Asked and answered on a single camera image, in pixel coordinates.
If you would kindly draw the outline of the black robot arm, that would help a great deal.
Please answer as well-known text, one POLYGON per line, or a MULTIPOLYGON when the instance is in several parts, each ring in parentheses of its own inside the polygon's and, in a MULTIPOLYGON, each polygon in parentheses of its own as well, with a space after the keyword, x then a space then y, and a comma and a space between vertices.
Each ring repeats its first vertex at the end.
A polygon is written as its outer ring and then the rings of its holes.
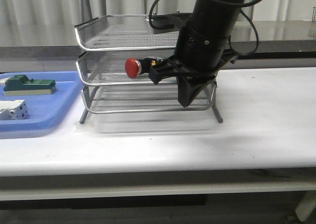
POLYGON ((192 18, 181 28, 174 54, 152 66, 154 84, 177 78, 178 102, 187 107, 229 61, 222 59, 240 7, 197 0, 192 18))

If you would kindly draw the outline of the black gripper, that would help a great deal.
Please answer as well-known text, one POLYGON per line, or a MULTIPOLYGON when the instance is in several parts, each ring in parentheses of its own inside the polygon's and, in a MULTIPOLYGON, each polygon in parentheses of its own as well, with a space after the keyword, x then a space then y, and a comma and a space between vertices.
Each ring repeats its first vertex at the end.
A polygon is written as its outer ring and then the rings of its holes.
POLYGON ((174 54, 150 68, 151 81, 158 84, 177 76, 178 102, 188 107, 214 81, 213 75, 229 62, 222 56, 235 57, 225 49, 235 22, 236 17, 230 15, 194 14, 180 30, 174 54))

